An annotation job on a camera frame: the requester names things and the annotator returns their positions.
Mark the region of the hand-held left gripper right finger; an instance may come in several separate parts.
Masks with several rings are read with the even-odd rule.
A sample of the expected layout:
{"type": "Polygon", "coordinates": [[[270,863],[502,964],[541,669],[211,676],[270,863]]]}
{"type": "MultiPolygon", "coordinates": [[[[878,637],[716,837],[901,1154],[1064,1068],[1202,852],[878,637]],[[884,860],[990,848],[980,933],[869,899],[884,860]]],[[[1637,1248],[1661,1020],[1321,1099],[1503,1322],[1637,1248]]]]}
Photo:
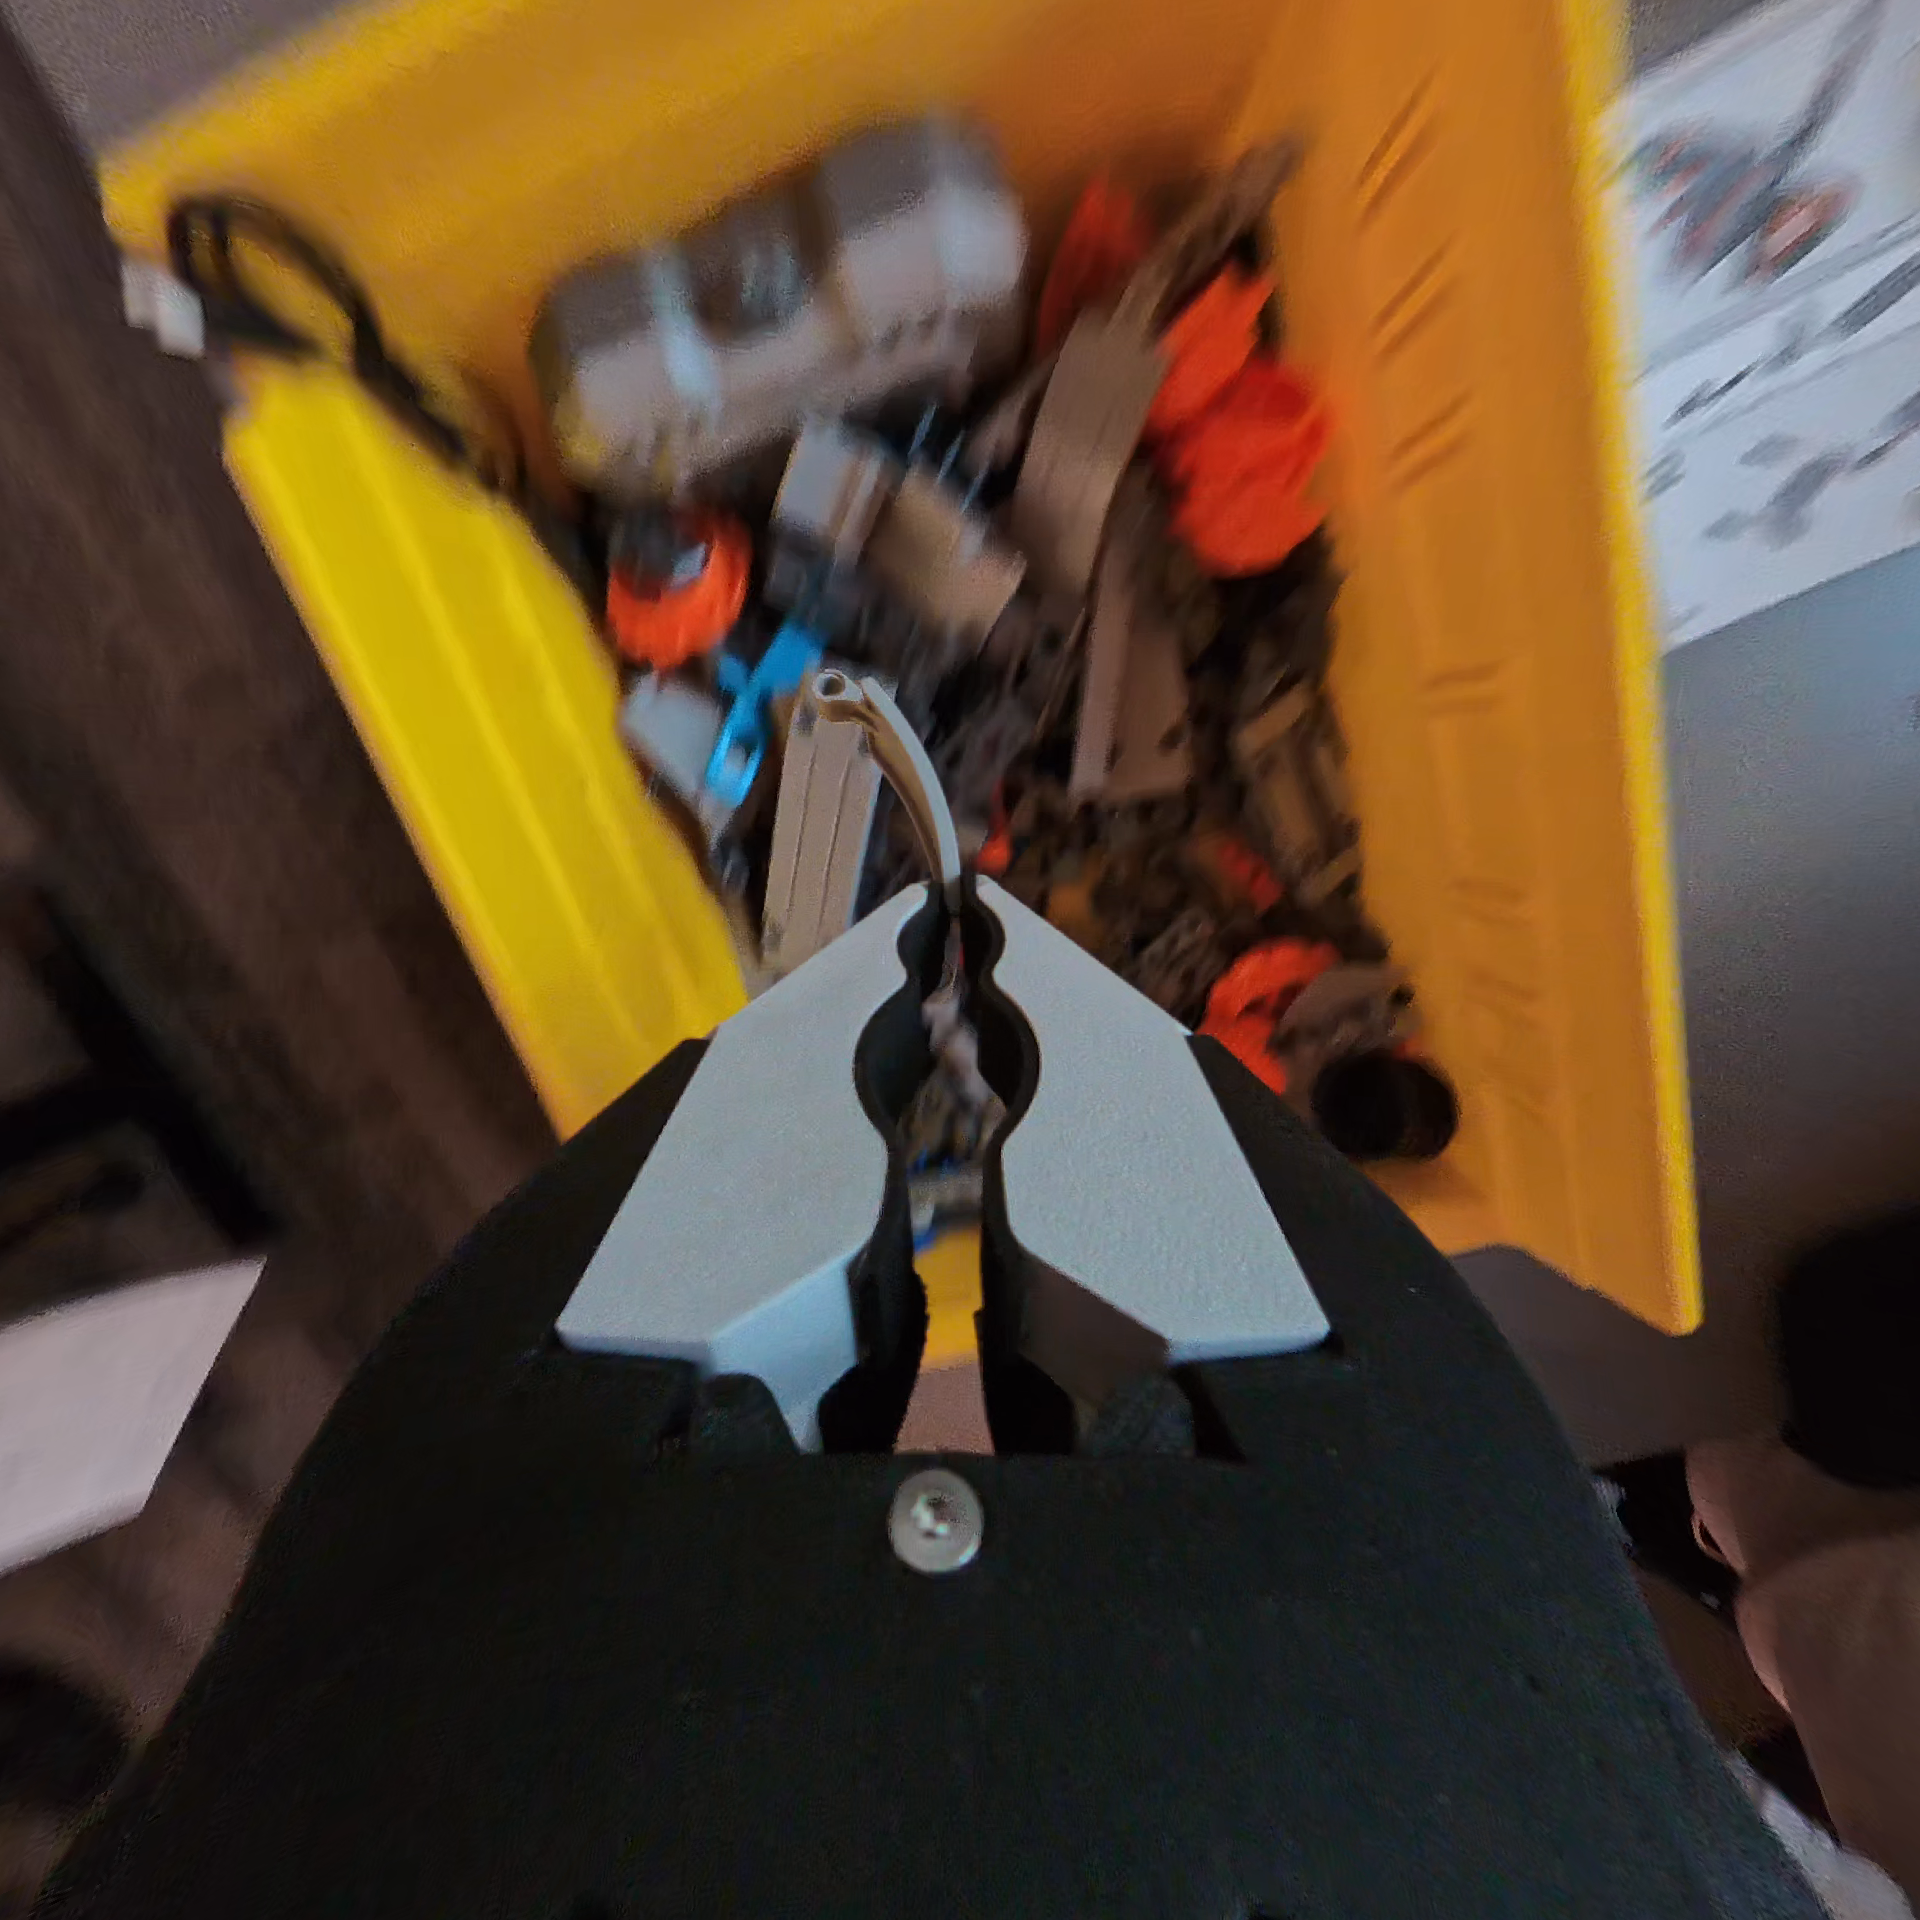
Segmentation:
{"type": "Polygon", "coordinates": [[[998,1453],[1076,1453],[1175,1376],[1331,1322],[1186,1023],[989,878],[962,914],[986,1147],[975,1339],[998,1453]]]}

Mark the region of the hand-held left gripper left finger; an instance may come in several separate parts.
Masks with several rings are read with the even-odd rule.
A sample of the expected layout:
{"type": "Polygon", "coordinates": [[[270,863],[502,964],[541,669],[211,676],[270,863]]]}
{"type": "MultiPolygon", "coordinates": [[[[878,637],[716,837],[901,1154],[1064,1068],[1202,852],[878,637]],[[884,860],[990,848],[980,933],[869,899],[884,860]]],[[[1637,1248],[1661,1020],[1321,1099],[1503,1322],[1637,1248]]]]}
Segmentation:
{"type": "Polygon", "coordinates": [[[950,925],[912,886],[713,1030],[557,1317],[570,1351],[753,1379],[803,1451],[895,1449],[928,1336],[901,1126],[950,925]]]}

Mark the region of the light grey three-hole panel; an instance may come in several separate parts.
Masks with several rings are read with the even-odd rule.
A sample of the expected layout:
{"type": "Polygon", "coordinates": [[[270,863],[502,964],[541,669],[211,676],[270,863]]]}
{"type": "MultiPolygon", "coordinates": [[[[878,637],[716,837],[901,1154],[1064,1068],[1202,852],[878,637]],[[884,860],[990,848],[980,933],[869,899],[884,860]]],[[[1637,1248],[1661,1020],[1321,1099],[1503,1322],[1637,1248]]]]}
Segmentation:
{"type": "Polygon", "coordinates": [[[760,964],[803,966],[855,921],[880,788],[888,785],[944,899],[962,897],[965,857],[949,796],[888,684],[828,661],[787,729],[766,889],[760,964]]]}

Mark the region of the yellow plastic bin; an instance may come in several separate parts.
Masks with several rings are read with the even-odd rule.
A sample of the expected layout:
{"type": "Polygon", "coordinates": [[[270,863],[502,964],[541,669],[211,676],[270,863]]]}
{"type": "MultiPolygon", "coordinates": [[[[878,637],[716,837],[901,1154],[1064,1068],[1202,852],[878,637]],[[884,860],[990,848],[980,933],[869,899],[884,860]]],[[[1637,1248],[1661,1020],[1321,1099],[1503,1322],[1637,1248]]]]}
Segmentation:
{"type": "MultiPolygon", "coordinates": [[[[997,135],[1050,220],[1104,163],[1302,133],[1287,345],[1331,399],[1334,699],[1365,899],[1462,1100],[1390,1172],[1447,1252],[1514,1246],[1702,1322],[1661,641],[1636,526],[1601,107],[1611,4],[367,4],[101,161],[108,226],[234,190],[337,244],[405,348],[539,410],[573,262],[913,107],[997,135]]],[[[524,520],[331,371],[254,363],[229,472],[541,1109],[570,1136],[743,1001],[524,520]]]]}

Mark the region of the grey desk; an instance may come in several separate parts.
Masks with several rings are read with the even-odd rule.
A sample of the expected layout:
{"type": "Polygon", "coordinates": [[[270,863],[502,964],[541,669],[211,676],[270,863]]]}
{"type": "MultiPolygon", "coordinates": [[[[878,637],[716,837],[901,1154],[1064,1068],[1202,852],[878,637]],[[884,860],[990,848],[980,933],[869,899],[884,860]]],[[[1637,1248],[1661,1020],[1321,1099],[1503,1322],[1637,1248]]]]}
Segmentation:
{"type": "Polygon", "coordinates": [[[1775,1289],[1804,1246],[1917,1212],[1917,544],[1667,652],[1633,444],[1609,109],[1769,4],[1616,4],[1601,107],[1640,535],[1664,659],[1704,1321],[1661,1334],[1510,1248],[1460,1261],[1593,1466],[1769,1428],[1775,1289]]]}

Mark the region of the person's right hand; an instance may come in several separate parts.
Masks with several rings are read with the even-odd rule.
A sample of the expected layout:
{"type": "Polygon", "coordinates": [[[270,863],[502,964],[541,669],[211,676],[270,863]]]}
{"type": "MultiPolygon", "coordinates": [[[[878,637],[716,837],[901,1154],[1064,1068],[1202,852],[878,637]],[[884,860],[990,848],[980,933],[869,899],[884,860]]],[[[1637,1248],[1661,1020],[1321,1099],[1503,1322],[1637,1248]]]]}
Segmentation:
{"type": "Polygon", "coordinates": [[[1919,1898],[1919,1490],[1825,1474],[1778,1439],[1687,1453],[1693,1513],[1838,1837],[1919,1898]]]}

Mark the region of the flat orange wheel hub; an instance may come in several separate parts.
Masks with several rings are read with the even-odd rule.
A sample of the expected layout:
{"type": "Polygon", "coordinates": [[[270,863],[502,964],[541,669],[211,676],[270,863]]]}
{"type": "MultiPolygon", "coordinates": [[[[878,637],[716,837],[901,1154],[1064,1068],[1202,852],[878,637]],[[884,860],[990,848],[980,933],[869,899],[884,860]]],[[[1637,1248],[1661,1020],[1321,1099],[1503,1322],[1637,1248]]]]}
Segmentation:
{"type": "Polygon", "coordinates": [[[1283,1013],[1341,961],[1327,942],[1284,938],[1238,953],[1214,979],[1196,1033],[1214,1040],[1274,1095],[1287,1097],[1289,1070],[1277,1049],[1283,1013]]]}

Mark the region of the black toy wheel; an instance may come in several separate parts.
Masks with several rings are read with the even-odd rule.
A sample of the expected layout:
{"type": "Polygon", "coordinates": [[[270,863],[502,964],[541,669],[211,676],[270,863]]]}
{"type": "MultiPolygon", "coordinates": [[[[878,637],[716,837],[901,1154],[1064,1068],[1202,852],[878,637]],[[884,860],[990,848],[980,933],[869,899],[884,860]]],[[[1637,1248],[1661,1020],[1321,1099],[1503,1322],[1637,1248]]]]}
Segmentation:
{"type": "Polygon", "coordinates": [[[1423,1058],[1359,1049],[1321,1068],[1309,1110],[1327,1140],[1356,1164],[1439,1158],[1460,1129],[1451,1082],[1423,1058]]]}

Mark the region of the pile of small building pieces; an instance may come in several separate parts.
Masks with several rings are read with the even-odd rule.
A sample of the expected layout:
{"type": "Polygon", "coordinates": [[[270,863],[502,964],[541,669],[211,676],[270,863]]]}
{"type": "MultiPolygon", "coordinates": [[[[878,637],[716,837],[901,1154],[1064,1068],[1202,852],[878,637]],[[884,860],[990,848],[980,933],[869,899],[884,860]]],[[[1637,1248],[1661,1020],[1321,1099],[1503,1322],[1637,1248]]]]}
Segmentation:
{"type": "MultiPolygon", "coordinates": [[[[707,800],[704,774],[719,656],[753,663],[796,620],[817,633],[819,665],[889,685],[933,755],[965,867],[1177,1020],[1196,1028],[1214,979],[1248,947],[1339,947],[1277,1033],[1280,1099],[1309,1122],[1313,1080],[1353,1051],[1393,1048],[1443,1074],[1362,897],[1348,750],[1329,696],[1341,577],[1325,526],[1273,571],[1202,572],[1171,528],[1146,432],[1082,598],[1043,598],[1007,526],[1081,314],[1116,313],[1159,342],[1221,267],[1238,265],[1273,280],[1260,334],[1283,355],[1262,230],[1301,158],[1297,138],[1266,140],[1162,202],[1088,181],[1039,278],[1029,232],[1020,346],[969,397],[912,392],[811,417],[684,491],[610,494],[570,479],[610,643],[608,546],[624,513],[712,506],[751,535],[747,606],[712,656],[657,671],[612,652],[627,750],[691,841],[757,983],[773,981],[760,964],[761,901],[802,692],[776,707],[743,805],[707,800]]],[[[895,796],[880,790],[855,915],[925,867],[895,796]]]]}

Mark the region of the blue building piece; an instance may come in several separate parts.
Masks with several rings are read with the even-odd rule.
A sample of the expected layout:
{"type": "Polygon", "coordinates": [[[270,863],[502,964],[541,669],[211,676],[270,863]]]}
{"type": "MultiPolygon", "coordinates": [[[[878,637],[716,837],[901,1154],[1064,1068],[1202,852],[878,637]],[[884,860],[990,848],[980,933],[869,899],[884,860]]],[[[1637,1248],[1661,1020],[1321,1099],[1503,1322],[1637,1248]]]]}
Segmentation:
{"type": "Polygon", "coordinates": [[[706,798],[740,808],[773,740],[776,707],[792,702],[824,658],[813,628],[787,620],[753,663],[723,653],[716,668],[721,717],[704,774],[706,798]]]}

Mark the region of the person's pale clothing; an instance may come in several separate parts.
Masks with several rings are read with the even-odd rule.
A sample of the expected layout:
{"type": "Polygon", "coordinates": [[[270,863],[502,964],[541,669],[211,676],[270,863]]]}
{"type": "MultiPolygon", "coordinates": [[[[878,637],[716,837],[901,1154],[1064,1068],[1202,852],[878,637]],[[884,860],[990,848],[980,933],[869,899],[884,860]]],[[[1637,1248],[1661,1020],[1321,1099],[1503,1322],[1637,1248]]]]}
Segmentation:
{"type": "Polygon", "coordinates": [[[1721,1754],[1830,1917],[1913,1917],[1906,1893],[1871,1859],[1838,1842],[1735,1751],[1721,1754]]]}

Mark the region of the small orange wheel hub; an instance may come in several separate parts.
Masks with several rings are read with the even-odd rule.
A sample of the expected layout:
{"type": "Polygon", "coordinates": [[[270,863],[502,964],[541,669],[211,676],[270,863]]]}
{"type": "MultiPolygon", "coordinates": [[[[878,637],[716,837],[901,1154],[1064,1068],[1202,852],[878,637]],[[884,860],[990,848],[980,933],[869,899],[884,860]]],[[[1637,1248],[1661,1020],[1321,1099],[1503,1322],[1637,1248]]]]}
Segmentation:
{"type": "Polygon", "coordinates": [[[712,506],[624,513],[610,533],[606,624],[629,665],[682,669],[712,656],[747,606],[753,541],[712,506]]]}

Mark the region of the white paper sheet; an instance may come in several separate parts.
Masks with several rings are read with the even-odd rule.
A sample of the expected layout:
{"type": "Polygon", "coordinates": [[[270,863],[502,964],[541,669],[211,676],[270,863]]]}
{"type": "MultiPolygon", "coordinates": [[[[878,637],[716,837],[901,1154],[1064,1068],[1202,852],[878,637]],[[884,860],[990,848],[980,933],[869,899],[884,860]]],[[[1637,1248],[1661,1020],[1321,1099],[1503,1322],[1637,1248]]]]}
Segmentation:
{"type": "Polygon", "coordinates": [[[145,1509],[262,1266],[222,1261],[5,1324],[5,1573],[145,1509]]]}

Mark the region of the printed instruction sheet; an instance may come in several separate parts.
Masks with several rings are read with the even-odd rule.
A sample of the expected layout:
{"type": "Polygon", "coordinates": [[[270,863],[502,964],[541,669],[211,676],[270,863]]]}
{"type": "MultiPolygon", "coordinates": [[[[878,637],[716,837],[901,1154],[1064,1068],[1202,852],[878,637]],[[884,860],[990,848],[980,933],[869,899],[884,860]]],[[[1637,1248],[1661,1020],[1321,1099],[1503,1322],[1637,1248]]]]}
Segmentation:
{"type": "Polygon", "coordinates": [[[1917,544],[1919,5],[1748,11],[1607,133],[1672,652],[1917,544]]]}

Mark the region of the large grey studded block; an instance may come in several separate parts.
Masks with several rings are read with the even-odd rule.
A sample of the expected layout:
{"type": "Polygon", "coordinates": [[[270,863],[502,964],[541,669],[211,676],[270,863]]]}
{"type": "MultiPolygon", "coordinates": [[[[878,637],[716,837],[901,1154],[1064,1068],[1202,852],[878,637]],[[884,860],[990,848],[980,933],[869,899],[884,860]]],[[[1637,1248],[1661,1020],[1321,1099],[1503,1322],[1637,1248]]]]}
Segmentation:
{"type": "Polygon", "coordinates": [[[952,118],[865,128],[541,301],[528,351],[566,474],[674,493],[898,397],[969,397],[1020,346],[1029,230],[952,118]]]}

